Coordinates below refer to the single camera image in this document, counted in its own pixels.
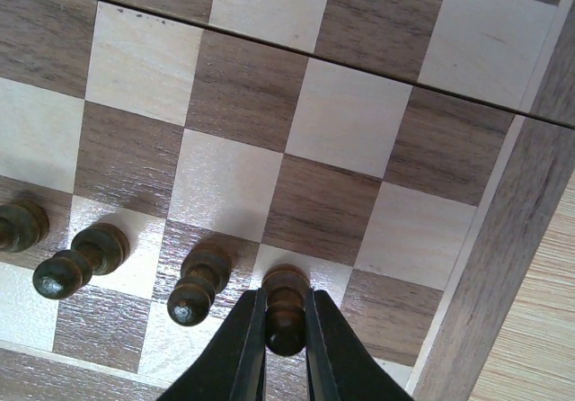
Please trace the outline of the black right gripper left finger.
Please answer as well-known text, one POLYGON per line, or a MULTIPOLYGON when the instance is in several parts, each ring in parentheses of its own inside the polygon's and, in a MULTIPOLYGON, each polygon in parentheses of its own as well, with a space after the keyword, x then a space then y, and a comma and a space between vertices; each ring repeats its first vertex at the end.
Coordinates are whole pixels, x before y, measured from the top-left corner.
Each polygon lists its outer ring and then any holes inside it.
POLYGON ((265 309, 262 289, 245 291, 203 353, 159 398, 262 400, 266 383, 265 309))

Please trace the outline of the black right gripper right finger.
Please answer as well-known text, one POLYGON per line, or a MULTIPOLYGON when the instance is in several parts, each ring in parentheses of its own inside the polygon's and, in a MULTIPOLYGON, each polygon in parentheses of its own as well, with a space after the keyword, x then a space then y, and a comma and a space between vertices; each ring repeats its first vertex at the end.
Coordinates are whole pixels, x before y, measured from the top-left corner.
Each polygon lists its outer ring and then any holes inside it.
POLYGON ((310 400, 412 400, 375 362, 325 290, 306 292, 305 337, 310 400))

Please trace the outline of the dark chess piece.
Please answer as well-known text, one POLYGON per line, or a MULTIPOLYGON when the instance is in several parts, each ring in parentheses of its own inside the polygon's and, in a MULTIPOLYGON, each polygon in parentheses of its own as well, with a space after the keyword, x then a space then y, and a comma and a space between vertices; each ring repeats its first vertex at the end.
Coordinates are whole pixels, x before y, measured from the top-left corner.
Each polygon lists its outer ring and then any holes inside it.
POLYGON ((305 347, 305 295, 310 281, 298 267, 281 263, 264 275, 261 287, 266 296, 265 340, 267 347, 283 357, 305 347))

